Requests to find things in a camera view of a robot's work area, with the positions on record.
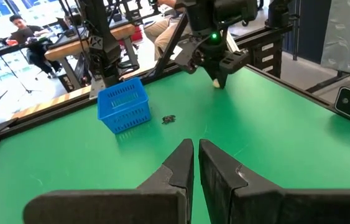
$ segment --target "green table surface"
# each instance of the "green table surface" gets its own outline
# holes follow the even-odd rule
[[[57,189],[132,189],[182,139],[206,138],[284,188],[350,188],[350,121],[243,68],[214,89],[178,73],[145,87],[152,120],[114,135],[96,105],[0,142],[0,224],[22,223],[33,197]],[[175,123],[161,124],[174,114]],[[209,223],[195,156],[194,224]]]

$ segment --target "man sitting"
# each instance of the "man sitting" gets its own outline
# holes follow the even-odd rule
[[[158,0],[158,5],[167,5],[171,8],[175,7],[176,0]],[[174,16],[167,16],[159,21],[155,21],[152,25],[148,24],[144,28],[144,33],[149,40],[154,43],[154,59],[158,60],[161,52],[165,51],[169,40],[182,18],[185,9],[177,9]],[[182,35],[191,34],[190,26],[187,25]]]
[[[42,34],[47,34],[49,31],[47,29],[43,29],[39,26],[28,26],[25,23],[25,20],[21,18],[20,15],[13,15],[9,18],[9,20],[17,27],[19,30],[29,28],[32,32],[34,32],[34,35],[36,37],[41,36]],[[9,37],[6,41],[12,40],[13,37]],[[27,49],[27,59],[32,62],[34,65],[39,67],[42,71],[44,71],[46,74],[55,76],[55,73],[53,72],[52,68],[50,68],[45,61],[47,60],[45,58],[45,53],[47,51],[47,43],[40,43],[40,44],[33,44]],[[58,61],[50,61],[49,63],[52,65],[53,69],[56,72],[59,72],[61,70],[61,65]]]

